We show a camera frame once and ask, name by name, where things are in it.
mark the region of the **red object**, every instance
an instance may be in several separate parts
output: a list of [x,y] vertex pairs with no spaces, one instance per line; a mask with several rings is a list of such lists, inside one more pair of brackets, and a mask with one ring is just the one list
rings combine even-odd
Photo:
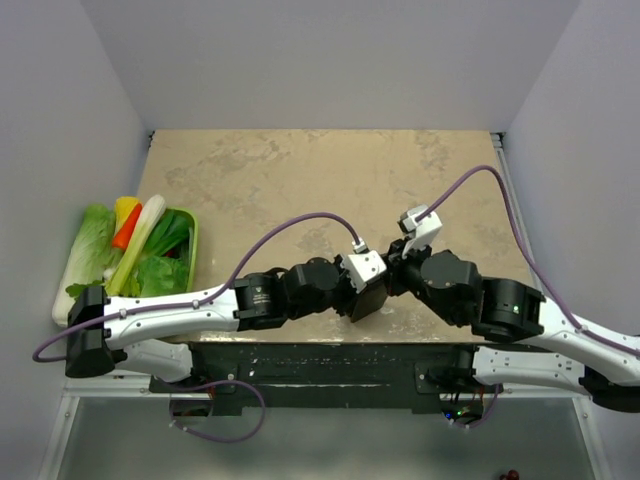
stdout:
[[116,236],[113,237],[111,241],[111,246],[115,248],[119,248],[120,250],[126,250],[129,246],[129,241],[131,240],[131,236],[133,235],[133,230],[136,228],[136,223],[138,223],[138,218],[140,218],[140,213],[142,212],[142,204],[139,203],[125,220],[120,231],[116,233]]

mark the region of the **beige countertop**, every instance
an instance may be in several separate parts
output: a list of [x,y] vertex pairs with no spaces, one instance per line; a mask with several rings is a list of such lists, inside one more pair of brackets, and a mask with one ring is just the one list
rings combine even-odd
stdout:
[[[400,214],[436,199],[479,164],[496,165],[487,132],[413,130],[158,130],[138,194],[162,194],[200,222],[195,289],[223,283],[262,235],[291,217],[333,212],[370,248],[385,252],[401,237]],[[474,261],[485,276],[531,283],[511,235],[499,189],[488,173],[469,179],[439,209],[435,251]],[[351,238],[328,219],[294,226],[250,260],[245,272],[332,259]],[[352,324],[333,311],[260,332],[203,332],[190,340],[272,342],[463,342],[410,294]]]

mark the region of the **black metal frame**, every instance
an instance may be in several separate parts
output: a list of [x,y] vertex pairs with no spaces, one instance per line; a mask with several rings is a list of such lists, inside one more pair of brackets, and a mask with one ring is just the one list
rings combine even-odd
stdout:
[[[227,342],[194,343],[191,349],[196,362],[194,378],[235,378],[250,383],[260,390],[269,408],[394,408],[425,414],[443,411],[442,393],[479,388],[465,360],[473,359],[478,346]],[[526,345],[492,347],[540,351]],[[446,382],[437,380],[440,373]],[[454,382],[456,375],[459,383]],[[149,389],[152,393],[171,391],[155,379]],[[215,391],[213,414],[240,415],[244,407],[258,406],[246,389],[224,386]]]

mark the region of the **white wall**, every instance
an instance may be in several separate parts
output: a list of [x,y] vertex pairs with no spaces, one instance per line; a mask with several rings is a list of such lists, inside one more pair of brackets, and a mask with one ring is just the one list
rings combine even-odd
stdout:
[[578,0],[82,0],[153,128],[507,128]]
[[[580,315],[640,334],[640,3],[583,0],[508,130],[538,261]],[[619,479],[637,478],[640,417],[599,410]]]
[[145,130],[77,0],[0,6],[0,465],[37,475],[62,365],[36,365],[82,207],[138,182]]

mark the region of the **leafy green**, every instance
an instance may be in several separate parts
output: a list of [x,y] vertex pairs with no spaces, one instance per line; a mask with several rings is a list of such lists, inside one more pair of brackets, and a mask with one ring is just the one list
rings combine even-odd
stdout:
[[120,295],[123,297],[139,297],[140,296],[140,282],[138,282],[137,274],[132,273],[122,286]]
[[185,293],[188,278],[189,267],[175,258],[149,257],[138,266],[141,297]]
[[149,235],[140,258],[164,255],[187,238],[189,221],[173,210],[167,210]]
[[77,299],[85,288],[93,287],[94,285],[102,285],[102,279],[94,280],[93,282],[85,284],[74,283],[73,285],[69,285],[67,288],[65,288],[64,291],[67,292],[67,294],[71,298]]
[[66,291],[67,287],[102,280],[102,272],[109,261],[115,226],[115,214],[104,205],[92,204],[86,208],[51,312],[59,325],[66,324],[67,314],[74,303],[73,296]]

